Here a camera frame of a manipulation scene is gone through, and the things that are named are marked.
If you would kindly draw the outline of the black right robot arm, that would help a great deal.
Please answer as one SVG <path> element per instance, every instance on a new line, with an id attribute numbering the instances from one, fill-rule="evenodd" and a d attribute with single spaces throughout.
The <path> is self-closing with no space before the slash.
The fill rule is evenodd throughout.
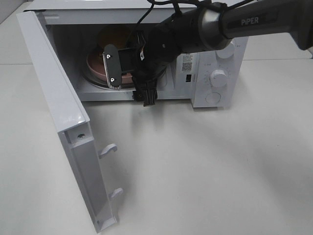
<path id="1" fill-rule="evenodd" d="M 147 36 L 137 35 L 133 47 L 104 47 L 108 87 L 118 90 L 122 75 L 130 73 L 136 101 L 154 105 L 157 81 L 167 66 L 183 53 L 226 48 L 232 39 L 288 33 L 301 50 L 313 45 L 313 3 L 310 0 L 244 0 L 232 6 L 210 0 L 193 0 L 193 10 L 181 12 L 171 1 L 174 14 L 155 25 Z"/>

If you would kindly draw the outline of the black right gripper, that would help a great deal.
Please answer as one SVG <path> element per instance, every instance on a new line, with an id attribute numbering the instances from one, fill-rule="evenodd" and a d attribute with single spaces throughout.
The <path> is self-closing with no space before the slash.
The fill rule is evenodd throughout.
<path id="1" fill-rule="evenodd" d="M 118 50 L 114 45 L 104 47 L 103 61 L 110 89 L 120 89 L 122 71 L 132 74 L 135 88 L 133 99 L 143 106 L 155 105 L 157 78 L 179 55 L 179 47 L 171 32 L 152 30 L 145 44 Z"/>

